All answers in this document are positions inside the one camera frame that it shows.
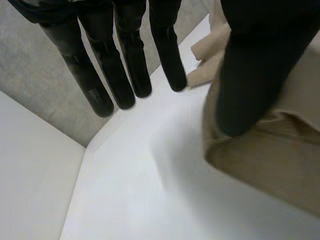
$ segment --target concrete floor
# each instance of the concrete floor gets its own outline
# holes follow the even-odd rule
[[[208,1],[182,0],[175,25],[179,43],[208,14]],[[140,32],[151,74],[160,60],[150,32],[148,10]],[[83,39],[107,86],[87,39]],[[92,111],[58,50],[40,27],[28,22],[3,0],[0,2],[0,91],[84,147],[109,120]]]

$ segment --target crumpled fabric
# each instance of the crumpled fabric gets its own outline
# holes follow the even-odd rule
[[[203,149],[214,168],[268,195],[320,217],[320,34],[290,72],[272,109],[239,137],[224,135],[214,116],[219,68],[230,28],[212,1],[211,34],[192,47],[202,64],[188,85],[212,82],[202,119]]]

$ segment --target white floor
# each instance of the white floor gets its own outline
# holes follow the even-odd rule
[[[208,19],[180,45],[187,72]],[[151,79],[152,97],[117,112],[88,146],[61,240],[319,239],[319,219],[206,164],[207,85],[174,93],[161,67]]]

